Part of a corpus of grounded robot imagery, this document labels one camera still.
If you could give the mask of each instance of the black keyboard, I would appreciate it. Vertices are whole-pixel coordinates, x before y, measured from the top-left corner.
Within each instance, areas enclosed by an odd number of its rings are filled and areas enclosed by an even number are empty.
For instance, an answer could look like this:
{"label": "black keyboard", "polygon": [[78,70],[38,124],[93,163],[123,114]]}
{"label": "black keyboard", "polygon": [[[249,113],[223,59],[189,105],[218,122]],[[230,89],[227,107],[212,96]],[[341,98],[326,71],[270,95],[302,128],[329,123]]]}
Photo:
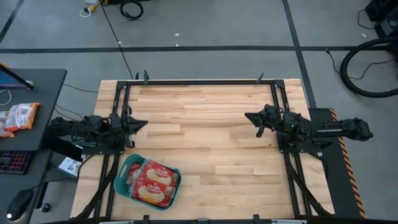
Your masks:
{"label": "black keyboard", "polygon": [[0,174],[26,174],[33,152],[0,151]]}

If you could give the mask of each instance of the food package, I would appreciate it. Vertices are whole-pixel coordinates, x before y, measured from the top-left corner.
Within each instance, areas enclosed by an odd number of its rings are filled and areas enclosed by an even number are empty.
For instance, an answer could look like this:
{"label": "food package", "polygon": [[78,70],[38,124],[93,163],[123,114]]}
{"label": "food package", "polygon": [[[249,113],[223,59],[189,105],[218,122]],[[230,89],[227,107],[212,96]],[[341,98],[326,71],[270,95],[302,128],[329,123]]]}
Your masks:
{"label": "food package", "polygon": [[126,180],[126,184],[131,185],[132,182],[137,179],[137,177],[140,174],[140,168],[141,168],[142,164],[133,164],[130,167],[130,171],[129,171],[129,177]]}
{"label": "food package", "polygon": [[0,137],[14,137],[14,134],[5,130],[8,111],[0,111]]}
{"label": "food package", "polygon": [[6,120],[5,130],[14,132],[31,129],[39,105],[40,103],[21,103],[12,106]]}
{"label": "food package", "polygon": [[178,174],[152,160],[146,161],[139,177],[145,177],[171,187],[175,186]]}
{"label": "food package", "polygon": [[175,187],[161,184],[145,177],[138,177],[132,185],[132,198],[147,202],[151,205],[167,208],[175,194]]}

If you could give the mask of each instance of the orange striped tape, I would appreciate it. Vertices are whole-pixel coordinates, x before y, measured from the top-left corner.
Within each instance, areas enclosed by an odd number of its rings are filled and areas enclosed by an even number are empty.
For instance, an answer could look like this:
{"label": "orange striped tape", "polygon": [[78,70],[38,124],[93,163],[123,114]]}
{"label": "orange striped tape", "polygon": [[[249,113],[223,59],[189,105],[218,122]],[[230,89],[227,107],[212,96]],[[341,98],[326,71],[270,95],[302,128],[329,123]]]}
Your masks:
{"label": "orange striped tape", "polygon": [[[329,109],[329,110],[330,110],[330,113],[331,113],[331,116],[332,116],[333,120],[334,121],[338,121],[336,112],[333,109]],[[363,209],[361,196],[359,195],[358,186],[356,185],[353,168],[351,167],[351,163],[350,163],[349,158],[348,158],[346,145],[344,144],[344,140],[343,140],[342,137],[339,137],[338,141],[340,143],[340,148],[341,148],[341,151],[343,153],[344,161],[346,162],[346,167],[347,167],[347,172],[348,172],[348,175],[349,175],[349,179],[350,179],[351,185],[353,186],[354,196],[355,196],[355,199],[356,199],[356,204],[357,204],[357,206],[359,208],[359,214],[362,216],[362,218],[366,218],[365,211]]]}

